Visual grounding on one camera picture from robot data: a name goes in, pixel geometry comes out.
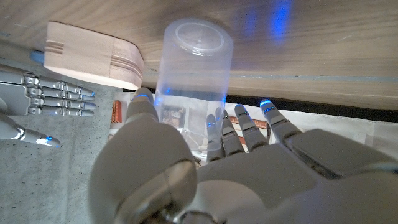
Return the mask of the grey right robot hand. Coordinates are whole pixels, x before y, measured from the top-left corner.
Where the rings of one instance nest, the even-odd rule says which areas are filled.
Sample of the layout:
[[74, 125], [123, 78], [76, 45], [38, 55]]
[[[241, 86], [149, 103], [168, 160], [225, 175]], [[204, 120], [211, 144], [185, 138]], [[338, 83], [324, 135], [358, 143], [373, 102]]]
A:
[[1, 65], [1, 139], [59, 147], [57, 138], [27, 129], [11, 116], [91, 117], [94, 99], [95, 93], [82, 86]]

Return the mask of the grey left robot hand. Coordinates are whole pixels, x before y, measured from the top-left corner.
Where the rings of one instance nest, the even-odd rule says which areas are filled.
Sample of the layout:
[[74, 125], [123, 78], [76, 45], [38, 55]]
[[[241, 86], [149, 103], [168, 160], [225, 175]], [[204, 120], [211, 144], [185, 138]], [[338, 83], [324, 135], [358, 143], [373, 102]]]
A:
[[270, 100], [269, 144], [242, 105], [210, 116], [210, 162], [197, 167], [182, 135], [136, 91], [126, 122], [101, 150], [88, 185], [93, 223], [396, 223], [397, 160], [343, 136], [301, 132]]

